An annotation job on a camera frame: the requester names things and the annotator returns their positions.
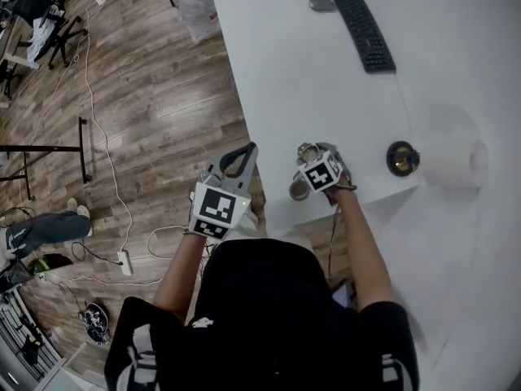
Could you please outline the white cloth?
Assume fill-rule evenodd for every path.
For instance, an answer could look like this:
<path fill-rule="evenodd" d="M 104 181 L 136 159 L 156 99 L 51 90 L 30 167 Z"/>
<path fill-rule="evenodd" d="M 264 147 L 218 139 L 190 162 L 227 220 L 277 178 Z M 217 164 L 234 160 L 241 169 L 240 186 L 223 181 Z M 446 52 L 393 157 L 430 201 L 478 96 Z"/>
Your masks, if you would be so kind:
<path fill-rule="evenodd" d="M 55 22 L 46 19 L 42 24 L 42 18 L 33 21 L 33 35 L 29 39 L 30 46 L 27 49 L 27 60 L 34 62 L 43 46 L 46 44 L 55 28 Z"/>

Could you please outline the small metal part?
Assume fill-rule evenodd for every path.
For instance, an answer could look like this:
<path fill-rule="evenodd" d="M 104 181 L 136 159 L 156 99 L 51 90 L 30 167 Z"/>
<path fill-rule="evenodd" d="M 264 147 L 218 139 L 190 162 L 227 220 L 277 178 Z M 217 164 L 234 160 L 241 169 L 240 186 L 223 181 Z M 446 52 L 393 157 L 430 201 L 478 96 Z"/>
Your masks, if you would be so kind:
<path fill-rule="evenodd" d="M 322 158 L 322 150 L 317 144 L 302 143 L 297 148 L 297 160 L 298 166 L 307 166 L 314 161 Z"/>

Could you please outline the black white printed bag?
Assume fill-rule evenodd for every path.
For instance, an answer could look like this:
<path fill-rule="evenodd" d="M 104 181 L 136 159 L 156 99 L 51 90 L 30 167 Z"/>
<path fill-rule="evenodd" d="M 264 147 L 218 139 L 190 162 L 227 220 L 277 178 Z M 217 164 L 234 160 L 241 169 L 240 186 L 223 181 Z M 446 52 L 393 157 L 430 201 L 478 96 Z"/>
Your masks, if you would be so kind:
<path fill-rule="evenodd" d="M 97 345 L 107 345 L 110 340 L 109 320 L 102 306 L 90 302 L 82 313 L 85 330 L 90 339 Z"/>

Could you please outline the water jugs with red caps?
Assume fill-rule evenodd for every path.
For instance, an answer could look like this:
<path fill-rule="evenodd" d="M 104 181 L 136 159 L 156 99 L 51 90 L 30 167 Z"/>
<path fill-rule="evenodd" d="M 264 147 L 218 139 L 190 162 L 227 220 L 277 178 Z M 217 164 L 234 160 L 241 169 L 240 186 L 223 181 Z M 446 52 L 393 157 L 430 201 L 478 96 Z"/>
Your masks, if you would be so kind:
<path fill-rule="evenodd" d="M 178 10 L 195 45 L 221 32 L 215 0 L 179 0 Z"/>

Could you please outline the person's black printed shirt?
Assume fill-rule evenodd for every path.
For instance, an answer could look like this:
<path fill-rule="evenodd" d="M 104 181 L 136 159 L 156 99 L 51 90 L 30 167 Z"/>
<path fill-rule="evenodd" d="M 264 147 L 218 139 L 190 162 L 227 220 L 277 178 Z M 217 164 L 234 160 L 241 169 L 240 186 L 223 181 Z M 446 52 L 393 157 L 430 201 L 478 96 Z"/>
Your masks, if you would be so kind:
<path fill-rule="evenodd" d="M 109 391 L 418 391 L 405 309 L 336 302 L 317 258 L 273 239 L 220 244 L 189 323 L 125 299 L 104 368 Z"/>

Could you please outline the person's right forearm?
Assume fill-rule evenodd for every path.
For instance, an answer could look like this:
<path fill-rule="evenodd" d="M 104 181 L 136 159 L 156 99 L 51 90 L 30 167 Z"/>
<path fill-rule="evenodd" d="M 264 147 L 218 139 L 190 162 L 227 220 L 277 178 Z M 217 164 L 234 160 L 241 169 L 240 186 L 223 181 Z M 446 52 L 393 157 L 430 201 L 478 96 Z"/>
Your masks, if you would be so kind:
<path fill-rule="evenodd" d="M 345 172 L 340 174 L 336 185 L 326 189 L 326 195 L 335 200 L 342 215 L 358 308 L 363 310 L 378 302 L 394 302 L 387 266 Z"/>

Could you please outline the black office chair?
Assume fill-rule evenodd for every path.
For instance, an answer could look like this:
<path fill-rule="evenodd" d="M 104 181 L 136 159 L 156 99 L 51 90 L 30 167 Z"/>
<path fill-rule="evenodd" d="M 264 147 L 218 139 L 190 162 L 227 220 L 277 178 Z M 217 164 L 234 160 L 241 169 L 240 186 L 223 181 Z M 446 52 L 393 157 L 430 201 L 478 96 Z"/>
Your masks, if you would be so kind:
<path fill-rule="evenodd" d="M 63 61 L 64 67 L 70 65 L 66 54 L 66 45 L 73 37 L 81 35 L 85 37 L 88 31 L 85 28 L 74 30 L 75 25 L 80 25 L 82 18 L 76 16 L 73 20 L 67 20 L 65 12 L 53 0 L 20 0 L 23 8 L 20 9 L 19 16 L 33 29 L 33 21 L 42 18 L 42 24 L 46 19 L 55 22 L 55 28 L 41 49 L 34 62 L 43 58 L 49 51 L 52 51 L 48 62 L 48 69 L 54 68 L 54 60 L 58 53 Z"/>

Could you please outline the black keyboard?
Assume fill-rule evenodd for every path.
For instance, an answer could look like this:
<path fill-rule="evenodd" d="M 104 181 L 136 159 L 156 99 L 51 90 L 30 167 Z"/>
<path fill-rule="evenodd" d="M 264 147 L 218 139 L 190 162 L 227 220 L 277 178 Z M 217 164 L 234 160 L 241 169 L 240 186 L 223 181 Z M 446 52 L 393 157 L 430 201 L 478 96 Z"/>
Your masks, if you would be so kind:
<path fill-rule="evenodd" d="M 396 65 L 365 0 L 332 0 L 368 74 L 395 73 Z"/>

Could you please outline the black brass round object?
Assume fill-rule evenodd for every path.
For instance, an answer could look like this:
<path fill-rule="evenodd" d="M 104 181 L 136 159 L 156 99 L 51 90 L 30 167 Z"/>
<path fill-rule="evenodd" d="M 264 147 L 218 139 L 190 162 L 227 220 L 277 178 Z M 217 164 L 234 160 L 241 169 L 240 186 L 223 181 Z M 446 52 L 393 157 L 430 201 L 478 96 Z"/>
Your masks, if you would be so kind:
<path fill-rule="evenodd" d="M 404 178 L 418 169 L 420 154 L 406 141 L 396 141 L 387 150 L 386 162 L 393 175 Z"/>

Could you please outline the dark-top desk white legs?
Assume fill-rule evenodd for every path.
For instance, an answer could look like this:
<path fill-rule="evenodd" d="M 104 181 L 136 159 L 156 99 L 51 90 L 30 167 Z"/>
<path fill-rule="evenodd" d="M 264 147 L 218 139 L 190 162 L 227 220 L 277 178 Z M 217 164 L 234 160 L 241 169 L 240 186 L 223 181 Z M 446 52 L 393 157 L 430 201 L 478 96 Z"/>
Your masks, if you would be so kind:
<path fill-rule="evenodd" d="M 12 20 L 12 22 L 3 21 L 0 24 L 2 26 L 2 31 L 0 32 L 0 109 L 10 107 L 12 101 L 11 81 L 17 77 L 15 73 L 16 67 L 19 65 L 32 70 L 38 70 L 41 67 L 39 63 L 29 61 L 25 57 L 16 54 L 19 48 L 27 46 L 21 39 L 19 39 L 15 49 L 9 49 L 15 23 L 16 21 Z"/>

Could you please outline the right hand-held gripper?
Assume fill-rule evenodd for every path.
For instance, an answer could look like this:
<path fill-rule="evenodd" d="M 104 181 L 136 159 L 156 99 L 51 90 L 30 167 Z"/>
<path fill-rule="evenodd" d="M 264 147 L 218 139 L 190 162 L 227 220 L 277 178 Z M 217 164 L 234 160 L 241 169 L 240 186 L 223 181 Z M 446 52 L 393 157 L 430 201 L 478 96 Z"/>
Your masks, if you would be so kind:
<path fill-rule="evenodd" d="M 341 164 L 335 159 L 335 156 L 339 156 L 336 145 L 318 143 L 317 146 L 324 152 L 317 159 L 298 166 L 311 192 L 324 191 L 334 186 L 339 182 L 343 171 Z"/>

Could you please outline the black metal stand frame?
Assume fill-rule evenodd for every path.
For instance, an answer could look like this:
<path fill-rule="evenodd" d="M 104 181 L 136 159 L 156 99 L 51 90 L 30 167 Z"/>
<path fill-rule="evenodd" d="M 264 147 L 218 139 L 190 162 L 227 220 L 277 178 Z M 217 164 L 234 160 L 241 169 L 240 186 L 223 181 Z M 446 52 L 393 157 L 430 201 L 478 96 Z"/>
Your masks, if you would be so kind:
<path fill-rule="evenodd" d="M 0 145 L 0 154 L 6 154 L 7 158 L 13 153 L 22 155 L 22 165 L 7 176 L 0 176 L 0 182 L 23 181 L 25 192 L 29 201 L 35 201 L 29 182 L 28 168 L 35 165 L 38 161 L 46 158 L 51 153 L 67 152 L 78 155 L 80 161 L 81 180 L 84 184 L 92 181 L 92 177 L 87 173 L 85 168 L 85 149 L 83 128 L 86 126 L 87 120 L 79 117 L 77 119 L 78 144 L 76 146 L 58 146 L 58 145 Z"/>

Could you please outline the black green curved object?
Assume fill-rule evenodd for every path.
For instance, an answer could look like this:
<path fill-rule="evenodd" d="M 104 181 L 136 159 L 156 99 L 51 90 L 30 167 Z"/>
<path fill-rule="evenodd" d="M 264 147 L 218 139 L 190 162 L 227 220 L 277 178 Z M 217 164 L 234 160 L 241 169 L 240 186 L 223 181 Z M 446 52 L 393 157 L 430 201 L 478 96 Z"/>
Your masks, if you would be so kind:
<path fill-rule="evenodd" d="M 32 275 L 55 270 L 61 267 L 72 265 L 72 260 L 60 253 L 49 253 L 42 257 L 33 259 L 27 266 L 28 272 Z"/>

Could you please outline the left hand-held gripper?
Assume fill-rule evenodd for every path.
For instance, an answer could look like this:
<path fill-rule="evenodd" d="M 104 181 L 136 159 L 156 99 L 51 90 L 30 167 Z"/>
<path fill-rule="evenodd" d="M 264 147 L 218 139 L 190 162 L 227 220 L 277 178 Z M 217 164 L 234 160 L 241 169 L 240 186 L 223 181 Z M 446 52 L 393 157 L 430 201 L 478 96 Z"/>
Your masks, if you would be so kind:
<path fill-rule="evenodd" d="M 200 174 L 195 184 L 189 233 L 224 240 L 238 225 L 252 200 L 247 190 L 257 155 L 257 145 L 248 144 L 209 160 L 207 171 Z M 228 174 L 227 169 L 236 160 L 240 160 L 239 167 Z"/>

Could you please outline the white power strip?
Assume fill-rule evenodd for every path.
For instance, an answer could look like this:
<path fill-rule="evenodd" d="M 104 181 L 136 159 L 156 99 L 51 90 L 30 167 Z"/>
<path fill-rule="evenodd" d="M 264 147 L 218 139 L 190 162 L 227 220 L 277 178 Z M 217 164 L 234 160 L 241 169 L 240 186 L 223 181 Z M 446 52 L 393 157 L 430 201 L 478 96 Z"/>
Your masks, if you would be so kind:
<path fill-rule="evenodd" d="M 117 257 L 119 260 L 118 265 L 121 269 L 122 274 L 125 276 L 131 276 L 133 274 L 133 269 L 131 266 L 129 254 L 125 250 L 122 250 L 117 253 Z"/>

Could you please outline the person's left forearm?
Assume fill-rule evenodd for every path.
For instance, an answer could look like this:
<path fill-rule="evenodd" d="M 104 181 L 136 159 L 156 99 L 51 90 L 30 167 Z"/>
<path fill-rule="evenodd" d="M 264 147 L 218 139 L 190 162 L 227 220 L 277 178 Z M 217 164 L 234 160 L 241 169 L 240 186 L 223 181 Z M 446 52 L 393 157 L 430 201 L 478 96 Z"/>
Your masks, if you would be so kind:
<path fill-rule="evenodd" d="M 154 306 L 175 314 L 184 323 L 195 290 L 195 281 L 206 238 L 183 236 L 153 299 Z"/>

